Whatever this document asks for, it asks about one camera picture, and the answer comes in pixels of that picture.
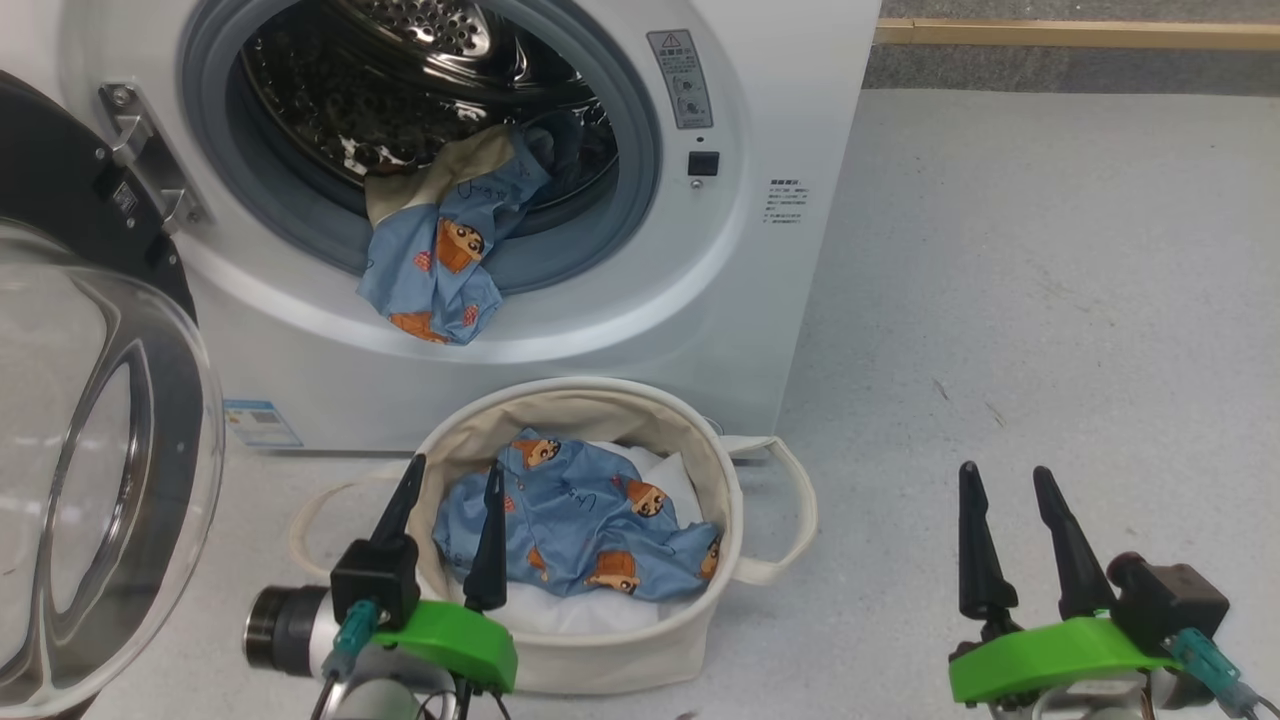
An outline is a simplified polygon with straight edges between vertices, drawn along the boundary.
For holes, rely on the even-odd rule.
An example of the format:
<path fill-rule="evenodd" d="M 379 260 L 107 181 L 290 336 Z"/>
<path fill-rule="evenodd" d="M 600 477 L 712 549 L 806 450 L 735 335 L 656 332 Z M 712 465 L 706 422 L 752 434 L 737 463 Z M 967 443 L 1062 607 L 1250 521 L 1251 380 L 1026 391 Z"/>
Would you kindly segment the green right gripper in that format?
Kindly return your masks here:
<path fill-rule="evenodd" d="M 975 462 L 957 471 L 959 611 L 975 621 L 1007 621 L 1018 593 L 1000 566 L 987 512 L 986 488 Z M 948 664 L 948 684 L 959 705 L 997 705 L 1080 680 L 1125 673 L 1175 669 L 1165 653 L 1147 653 L 1108 618 L 1116 594 L 1046 466 L 1033 471 L 1042 523 L 1048 528 L 1057 568 L 1059 615 L 1066 621 L 1001 635 Z"/>

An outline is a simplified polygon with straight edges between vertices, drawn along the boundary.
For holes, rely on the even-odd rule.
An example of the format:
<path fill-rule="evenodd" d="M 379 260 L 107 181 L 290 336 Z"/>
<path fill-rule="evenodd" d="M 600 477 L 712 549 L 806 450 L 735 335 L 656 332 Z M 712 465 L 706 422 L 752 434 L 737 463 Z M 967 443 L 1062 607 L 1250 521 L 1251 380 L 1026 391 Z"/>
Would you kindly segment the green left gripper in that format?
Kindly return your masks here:
<path fill-rule="evenodd" d="M 425 455 L 413 455 L 370 536 L 374 544 L 393 544 L 404 534 L 421 493 L 425 468 Z M 518 670 L 515 638 L 506 626 L 480 612 L 500 609 L 507 601 L 506 500 L 506 470 L 494 462 L 484 491 L 485 519 L 471 570 L 463 580 L 463 606 L 424 600 L 402 628 L 375 633 L 379 646 L 394 646 L 481 691 L 499 694 L 515 692 Z"/>

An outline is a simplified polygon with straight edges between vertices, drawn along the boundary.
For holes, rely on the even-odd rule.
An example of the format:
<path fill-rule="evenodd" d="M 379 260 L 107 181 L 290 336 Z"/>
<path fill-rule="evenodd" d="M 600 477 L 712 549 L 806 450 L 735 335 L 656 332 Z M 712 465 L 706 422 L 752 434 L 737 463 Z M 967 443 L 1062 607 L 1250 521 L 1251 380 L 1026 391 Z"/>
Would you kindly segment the blue cartoon print garment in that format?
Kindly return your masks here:
<path fill-rule="evenodd" d="M 524 429 L 445 492 L 431 539 L 456 577 L 497 521 L 507 579 L 561 598 L 682 601 L 719 565 L 722 532 L 703 519 L 682 459 L 643 448 Z"/>

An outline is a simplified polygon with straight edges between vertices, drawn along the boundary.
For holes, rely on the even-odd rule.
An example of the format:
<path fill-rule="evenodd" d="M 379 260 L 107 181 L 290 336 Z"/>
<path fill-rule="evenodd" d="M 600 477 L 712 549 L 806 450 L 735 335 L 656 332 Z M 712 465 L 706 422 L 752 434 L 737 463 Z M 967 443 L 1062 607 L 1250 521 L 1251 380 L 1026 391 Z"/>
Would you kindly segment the cream and blue cartoon garment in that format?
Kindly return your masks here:
<path fill-rule="evenodd" d="M 544 128 L 493 126 L 445 143 L 425 168 L 367 178 L 358 295 L 406 334 L 472 342 L 503 302 L 483 263 L 550 183 L 557 152 L 576 147 Z"/>

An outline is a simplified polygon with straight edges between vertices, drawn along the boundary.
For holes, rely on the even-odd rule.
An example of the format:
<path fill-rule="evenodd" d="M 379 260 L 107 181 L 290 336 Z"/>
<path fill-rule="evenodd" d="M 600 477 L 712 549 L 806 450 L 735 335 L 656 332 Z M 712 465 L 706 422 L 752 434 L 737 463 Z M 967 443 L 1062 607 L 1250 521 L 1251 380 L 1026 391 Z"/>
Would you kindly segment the black glass washing machine door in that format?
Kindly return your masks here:
<path fill-rule="evenodd" d="M 78 719 L 212 524 L 221 392 L 157 204 L 0 70 L 0 720 Z"/>

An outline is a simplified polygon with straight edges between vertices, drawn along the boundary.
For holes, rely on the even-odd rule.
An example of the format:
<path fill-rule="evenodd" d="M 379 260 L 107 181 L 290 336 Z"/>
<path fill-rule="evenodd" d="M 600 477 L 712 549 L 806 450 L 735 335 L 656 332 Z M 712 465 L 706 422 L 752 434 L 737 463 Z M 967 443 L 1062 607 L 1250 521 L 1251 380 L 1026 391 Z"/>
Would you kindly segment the white cloth basket liner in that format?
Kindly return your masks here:
<path fill-rule="evenodd" d="M 657 457 L 678 456 L 684 461 L 680 454 L 659 455 L 640 446 L 617 446 L 643 448 Z M 684 470 L 692 486 L 685 462 Z M 692 497 L 701 511 L 694 486 Z M 685 610 L 707 591 L 707 587 L 703 592 L 682 601 L 649 602 L 614 591 L 593 591 L 561 598 L 534 585 L 518 584 L 507 579 L 506 605 L 497 609 L 494 616 L 513 632 L 543 635 L 620 634 L 654 626 L 671 615 Z"/>

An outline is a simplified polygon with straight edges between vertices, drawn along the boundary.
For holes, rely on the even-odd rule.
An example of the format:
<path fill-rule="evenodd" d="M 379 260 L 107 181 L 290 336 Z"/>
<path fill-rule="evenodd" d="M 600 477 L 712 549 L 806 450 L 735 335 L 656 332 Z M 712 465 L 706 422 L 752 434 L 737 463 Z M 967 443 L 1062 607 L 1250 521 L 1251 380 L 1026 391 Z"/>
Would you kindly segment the cream fabric laundry basket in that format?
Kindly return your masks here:
<path fill-rule="evenodd" d="M 462 470 L 511 439 L 518 428 L 564 430 L 581 439 L 622 439 L 680 454 L 700 509 L 721 529 L 726 560 L 710 584 L 666 619 L 635 632 L 566 635 L 500 632 L 517 659 L 512 691 L 544 694 L 621 694 L 687 682 L 701 670 L 707 633 L 731 582 L 774 584 L 817 537 L 817 495 L 805 468 L 776 436 L 718 436 L 676 396 L 643 383 L 604 377 L 534 380 L 484 396 L 449 415 L 422 443 L 424 486 L 407 533 L 420 544 L 435 527 L 445 492 Z M 780 561 L 741 552 L 742 492 L 733 457 L 771 452 L 795 484 L 797 534 Z"/>

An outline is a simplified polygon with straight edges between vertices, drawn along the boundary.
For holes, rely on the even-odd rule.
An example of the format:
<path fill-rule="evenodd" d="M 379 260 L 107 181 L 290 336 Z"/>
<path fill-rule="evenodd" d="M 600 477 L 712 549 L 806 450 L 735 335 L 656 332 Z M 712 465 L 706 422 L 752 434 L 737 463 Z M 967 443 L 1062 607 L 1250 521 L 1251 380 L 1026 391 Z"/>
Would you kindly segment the white front-load washing machine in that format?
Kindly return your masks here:
<path fill-rule="evenodd" d="M 394 328 L 357 295 L 364 272 L 301 251 L 224 186 L 180 88 L 201 1 L 0 0 L 0 70 L 109 145 L 99 86 L 141 88 L 211 217 L 168 233 L 224 400 L 270 401 L 303 442 L 260 450 L 408 451 L 474 400 L 570 375 L 654 386 L 735 434 L 774 429 L 883 0 L 573 0 L 655 109 L 655 192 L 589 270 L 522 293 L 495 284 L 503 302 L 465 346 Z M 676 127 L 646 41 L 659 29 L 692 35 L 712 128 Z M 721 152 L 717 177 L 687 176 L 694 150 Z M 762 222 L 773 178 L 806 183 L 803 223 Z"/>

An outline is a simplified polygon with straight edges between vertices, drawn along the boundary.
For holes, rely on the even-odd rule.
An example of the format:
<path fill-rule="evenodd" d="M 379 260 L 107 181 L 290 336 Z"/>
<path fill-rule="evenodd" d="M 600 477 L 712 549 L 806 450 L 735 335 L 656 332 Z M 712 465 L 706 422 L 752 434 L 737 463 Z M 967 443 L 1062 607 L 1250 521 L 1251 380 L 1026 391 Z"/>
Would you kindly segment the grey rubber door gasket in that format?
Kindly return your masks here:
<path fill-rule="evenodd" d="M 372 228 L 323 197 L 282 156 L 244 91 L 239 51 L 268 18 L 298 0 L 202 0 L 188 23 L 180 88 L 189 127 L 224 186 L 266 228 L 339 270 L 364 272 Z M 531 208 L 485 261 L 506 295 L 541 290 L 605 260 L 637 231 L 660 174 L 660 128 L 634 64 L 573 0 L 474 0 L 549 44 L 577 69 L 605 109 L 618 164 L 602 193 L 553 213 L 552 228 L 530 233 Z M 570 141 L 573 120 L 544 117 L 529 127 Z"/>

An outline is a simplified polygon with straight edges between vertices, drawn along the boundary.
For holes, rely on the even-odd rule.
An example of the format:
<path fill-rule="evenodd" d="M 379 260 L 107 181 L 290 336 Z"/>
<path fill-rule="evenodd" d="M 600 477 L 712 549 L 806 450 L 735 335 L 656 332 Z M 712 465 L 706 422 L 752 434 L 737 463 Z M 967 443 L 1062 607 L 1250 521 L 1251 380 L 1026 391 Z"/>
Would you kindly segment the metal door hinge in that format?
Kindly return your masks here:
<path fill-rule="evenodd" d="M 99 101 L 111 128 L 115 164 L 131 170 L 170 233 L 204 228 L 211 217 L 188 168 L 175 152 L 157 115 L 137 85 L 104 82 Z"/>

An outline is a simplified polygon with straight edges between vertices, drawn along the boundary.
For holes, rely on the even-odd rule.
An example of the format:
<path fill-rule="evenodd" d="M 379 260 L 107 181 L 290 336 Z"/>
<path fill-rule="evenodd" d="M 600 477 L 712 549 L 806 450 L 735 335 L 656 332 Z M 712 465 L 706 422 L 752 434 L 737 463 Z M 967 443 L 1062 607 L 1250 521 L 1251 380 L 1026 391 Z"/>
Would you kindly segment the blue energy label sticker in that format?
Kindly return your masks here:
<path fill-rule="evenodd" d="M 223 401 L 228 428 L 251 448 L 302 448 L 305 445 L 274 404 L 266 400 Z"/>

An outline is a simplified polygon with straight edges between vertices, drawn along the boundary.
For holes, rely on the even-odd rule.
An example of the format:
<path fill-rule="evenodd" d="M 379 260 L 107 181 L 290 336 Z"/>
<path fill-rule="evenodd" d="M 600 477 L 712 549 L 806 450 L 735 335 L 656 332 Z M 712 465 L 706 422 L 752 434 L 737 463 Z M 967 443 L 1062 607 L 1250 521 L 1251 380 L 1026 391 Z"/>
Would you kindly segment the black text washer label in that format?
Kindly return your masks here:
<path fill-rule="evenodd" d="M 803 223 L 809 206 L 810 190 L 801 179 L 773 178 L 765 188 L 762 222 L 767 225 Z"/>

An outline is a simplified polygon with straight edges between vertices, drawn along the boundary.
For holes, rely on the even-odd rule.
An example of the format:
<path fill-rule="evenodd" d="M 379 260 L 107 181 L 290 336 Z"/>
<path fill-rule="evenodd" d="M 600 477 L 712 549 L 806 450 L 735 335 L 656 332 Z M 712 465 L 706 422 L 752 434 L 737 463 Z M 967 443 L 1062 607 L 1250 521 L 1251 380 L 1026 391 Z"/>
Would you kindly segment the steel washer drum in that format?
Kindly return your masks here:
<path fill-rule="evenodd" d="M 298 0 L 244 41 L 239 70 L 283 160 L 358 215 L 369 172 L 425 168 L 447 143 L 495 124 L 573 120 L 530 233 L 598 197 L 618 164 L 611 120 L 582 74 L 474 0 Z"/>

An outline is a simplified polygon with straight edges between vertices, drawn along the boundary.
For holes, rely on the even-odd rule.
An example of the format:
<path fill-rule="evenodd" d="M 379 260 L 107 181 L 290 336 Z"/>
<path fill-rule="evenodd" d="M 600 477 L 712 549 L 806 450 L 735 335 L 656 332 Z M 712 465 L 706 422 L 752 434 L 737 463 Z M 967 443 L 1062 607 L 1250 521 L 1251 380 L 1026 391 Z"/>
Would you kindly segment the grey warning sticker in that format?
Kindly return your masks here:
<path fill-rule="evenodd" d="M 659 29 L 646 41 L 666 82 L 675 124 L 678 129 L 709 129 L 714 126 L 710 96 L 696 45 L 689 29 Z"/>

